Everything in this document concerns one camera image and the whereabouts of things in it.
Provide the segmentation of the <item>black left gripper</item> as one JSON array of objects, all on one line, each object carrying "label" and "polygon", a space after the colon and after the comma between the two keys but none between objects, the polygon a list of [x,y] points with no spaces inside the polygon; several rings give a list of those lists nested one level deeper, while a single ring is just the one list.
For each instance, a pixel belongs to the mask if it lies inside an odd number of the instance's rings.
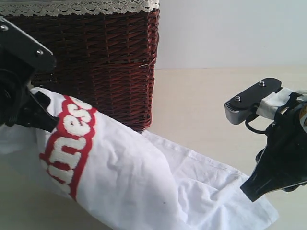
[{"label": "black left gripper", "polygon": [[51,99],[42,92],[31,93],[28,83],[35,69],[28,64],[0,66],[0,124],[22,125],[52,132],[59,118],[47,108]]}]

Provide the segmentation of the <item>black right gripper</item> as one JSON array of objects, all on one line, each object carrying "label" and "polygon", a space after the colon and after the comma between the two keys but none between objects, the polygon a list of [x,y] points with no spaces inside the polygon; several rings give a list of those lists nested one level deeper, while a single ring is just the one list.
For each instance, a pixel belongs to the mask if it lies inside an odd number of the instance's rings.
[{"label": "black right gripper", "polygon": [[279,115],[266,136],[254,172],[240,187],[251,202],[275,190],[291,192],[307,184],[307,104]]}]

